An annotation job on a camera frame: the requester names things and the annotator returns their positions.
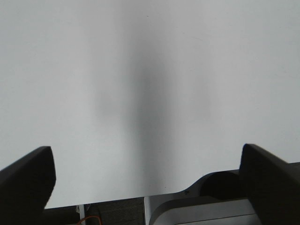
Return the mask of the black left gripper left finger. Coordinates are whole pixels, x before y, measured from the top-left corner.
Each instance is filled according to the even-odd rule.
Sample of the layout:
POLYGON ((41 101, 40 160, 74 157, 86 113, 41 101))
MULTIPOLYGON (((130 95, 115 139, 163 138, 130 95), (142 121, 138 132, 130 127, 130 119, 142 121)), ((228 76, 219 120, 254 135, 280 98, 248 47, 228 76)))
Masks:
POLYGON ((0 171, 0 223, 34 225, 56 183, 51 147, 39 147, 0 171))

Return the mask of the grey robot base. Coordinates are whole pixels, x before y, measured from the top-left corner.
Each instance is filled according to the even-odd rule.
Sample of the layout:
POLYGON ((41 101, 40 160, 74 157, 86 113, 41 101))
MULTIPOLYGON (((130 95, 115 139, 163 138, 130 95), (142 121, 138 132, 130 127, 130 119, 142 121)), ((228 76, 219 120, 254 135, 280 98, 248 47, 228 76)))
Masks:
POLYGON ((212 172, 177 193, 145 197, 147 225, 259 225, 238 170, 212 172))

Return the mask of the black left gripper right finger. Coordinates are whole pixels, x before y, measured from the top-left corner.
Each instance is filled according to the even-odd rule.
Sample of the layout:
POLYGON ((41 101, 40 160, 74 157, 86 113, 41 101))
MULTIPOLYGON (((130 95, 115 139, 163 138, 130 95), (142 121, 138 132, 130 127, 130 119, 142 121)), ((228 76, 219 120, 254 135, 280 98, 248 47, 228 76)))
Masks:
POLYGON ((267 150, 243 146, 239 177, 263 225, 300 223, 300 171, 267 150))

